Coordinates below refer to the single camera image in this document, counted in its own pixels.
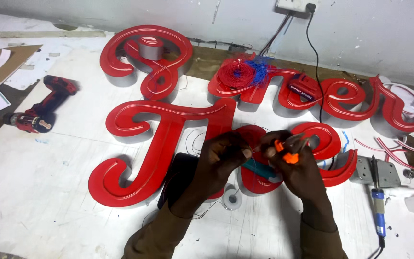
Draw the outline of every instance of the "red drill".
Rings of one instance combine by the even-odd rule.
[[[75,95],[77,88],[68,79],[63,77],[45,76],[44,84],[52,92],[42,100],[34,104],[25,112],[7,113],[3,116],[3,122],[16,126],[20,130],[34,133],[46,133],[52,129],[55,123],[53,113],[63,101],[70,95]]]

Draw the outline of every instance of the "wall socket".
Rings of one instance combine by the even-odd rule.
[[[308,12],[306,4],[315,4],[317,10],[317,0],[277,0],[276,6],[297,12]]]

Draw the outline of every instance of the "brown sleeve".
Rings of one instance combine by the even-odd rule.
[[[190,223],[191,219],[173,215],[166,202],[154,221],[129,238],[122,259],[172,258]]]
[[[300,246],[302,259],[348,259],[338,230],[333,233],[322,232],[301,221]]]

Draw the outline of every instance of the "clear tape roll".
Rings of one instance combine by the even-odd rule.
[[[242,195],[235,189],[229,189],[223,194],[222,201],[225,207],[233,211],[241,206]]]

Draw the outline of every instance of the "person's hand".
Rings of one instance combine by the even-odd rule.
[[[171,212],[190,218],[211,195],[221,191],[234,169],[252,157],[252,149],[239,133],[227,132],[202,145],[193,181],[172,205]]]
[[[277,154],[273,139],[284,142],[284,148],[291,153],[299,153],[299,160],[295,164],[288,164]],[[321,196],[325,196],[325,186],[319,167],[312,155],[312,150],[305,146],[300,151],[302,145],[300,136],[292,136],[287,130],[274,131],[266,134],[261,139],[260,149],[267,157],[276,171],[282,173],[285,185],[296,196],[315,202]]]
[[[300,148],[304,143],[300,135],[287,131],[270,132],[261,139],[260,150],[269,159],[277,172],[282,173],[285,185],[303,202],[301,219],[314,229],[324,232],[336,231],[332,205],[328,199],[319,167],[308,146]],[[277,154],[273,139],[285,141],[284,148],[291,153],[298,153],[299,160],[295,164],[288,164]]]

